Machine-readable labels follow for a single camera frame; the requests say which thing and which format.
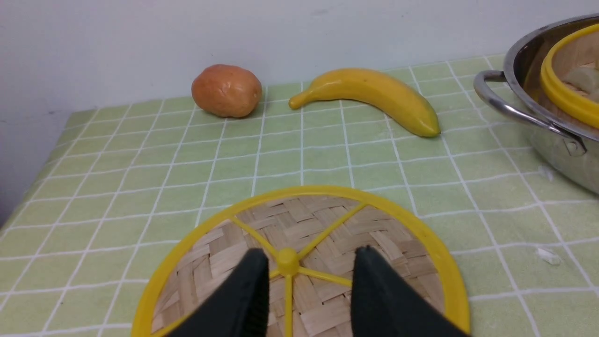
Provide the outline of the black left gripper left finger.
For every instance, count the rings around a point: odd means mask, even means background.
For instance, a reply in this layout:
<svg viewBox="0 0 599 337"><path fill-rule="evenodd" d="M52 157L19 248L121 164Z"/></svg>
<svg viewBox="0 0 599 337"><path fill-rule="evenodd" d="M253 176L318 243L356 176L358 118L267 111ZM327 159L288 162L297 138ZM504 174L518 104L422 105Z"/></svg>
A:
<svg viewBox="0 0 599 337"><path fill-rule="evenodd" d="M268 258L251 248L232 273L168 337L265 337L269 314Z"/></svg>

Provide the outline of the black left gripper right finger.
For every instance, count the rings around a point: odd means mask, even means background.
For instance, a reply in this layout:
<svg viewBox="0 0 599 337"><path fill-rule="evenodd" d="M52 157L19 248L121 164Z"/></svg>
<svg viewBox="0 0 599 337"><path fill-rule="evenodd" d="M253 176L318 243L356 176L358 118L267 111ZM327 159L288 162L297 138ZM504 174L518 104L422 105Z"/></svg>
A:
<svg viewBox="0 0 599 337"><path fill-rule="evenodd" d="M373 247L355 252L351 285L354 337L467 337L422 298Z"/></svg>

